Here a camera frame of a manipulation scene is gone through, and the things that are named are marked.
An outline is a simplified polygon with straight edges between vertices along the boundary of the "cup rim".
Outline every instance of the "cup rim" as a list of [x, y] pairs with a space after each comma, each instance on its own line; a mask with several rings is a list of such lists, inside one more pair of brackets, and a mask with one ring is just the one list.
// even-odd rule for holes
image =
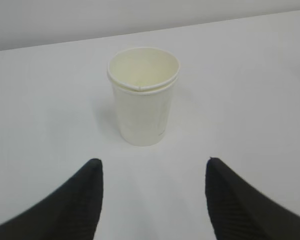
[[[151, 86], [134, 86], [134, 85], [131, 85], [131, 84], [128, 84], [128, 83], [125, 83], [125, 82], [122, 82], [122, 81], [119, 81], [118, 79], [116, 79], [113, 74], [110, 72], [110, 64], [111, 64], [111, 61], [113, 59], [115, 59], [119, 54], [122, 54], [124, 52], [128, 52], [128, 51], [131, 51], [131, 50], [134, 50], [134, 49], [154, 49], [154, 50], [159, 50], [161, 52], [164, 52], [170, 56], [172, 56], [177, 64], [178, 64], [178, 68], [175, 72], [175, 74], [170, 77], [169, 79], [163, 81], [163, 82], [160, 82], [158, 84], [155, 84], [155, 85], [151, 85]], [[116, 85], [119, 85], [119, 86], [122, 86], [126, 89], [129, 89], [129, 90], [132, 90], [132, 91], [137, 91], [137, 92], [144, 92], [144, 91], [150, 91], [150, 90], [153, 90], [153, 89], [158, 89], [160, 87], [163, 87], [165, 85], [168, 85], [170, 84], [171, 82], [173, 82], [178, 74], [179, 74], [179, 70], [180, 70], [180, 62], [178, 60], [177, 57], [175, 57], [171, 52], [167, 51], [167, 50], [163, 50], [161, 48], [158, 48], [158, 47], [152, 47], [152, 46], [138, 46], [138, 47], [130, 47], [130, 48], [127, 48], [127, 49], [123, 49], [121, 51], [118, 51], [107, 63], [107, 74], [109, 76], [109, 79], [111, 82], [113, 82], [114, 84]]]

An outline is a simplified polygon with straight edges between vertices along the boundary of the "white table surface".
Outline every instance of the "white table surface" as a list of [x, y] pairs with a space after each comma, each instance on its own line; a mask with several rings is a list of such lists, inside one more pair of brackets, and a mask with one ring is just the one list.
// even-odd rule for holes
[[[136, 46], [181, 62], [166, 136], [150, 147], [121, 138], [106, 75]], [[100, 158], [96, 239], [215, 239], [210, 156], [300, 214], [300, 11], [0, 51], [0, 223]]]

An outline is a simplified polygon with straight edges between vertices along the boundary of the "white wall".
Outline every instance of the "white wall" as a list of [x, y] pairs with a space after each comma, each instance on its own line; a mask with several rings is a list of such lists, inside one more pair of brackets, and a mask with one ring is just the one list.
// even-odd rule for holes
[[0, 50], [300, 10], [300, 0], [0, 0]]

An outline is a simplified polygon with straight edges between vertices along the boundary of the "paper cup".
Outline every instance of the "paper cup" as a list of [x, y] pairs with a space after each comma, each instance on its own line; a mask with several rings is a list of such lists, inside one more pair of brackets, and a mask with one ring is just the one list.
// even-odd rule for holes
[[117, 122], [128, 143], [150, 146], [164, 137], [179, 69], [176, 57], [154, 47], [123, 50], [110, 60]]

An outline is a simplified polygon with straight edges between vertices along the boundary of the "white paper cup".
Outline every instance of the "white paper cup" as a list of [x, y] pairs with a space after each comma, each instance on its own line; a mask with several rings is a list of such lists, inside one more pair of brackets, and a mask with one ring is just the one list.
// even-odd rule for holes
[[128, 143], [150, 146], [164, 137], [179, 69], [175, 56], [154, 47], [126, 49], [110, 60], [117, 122]]

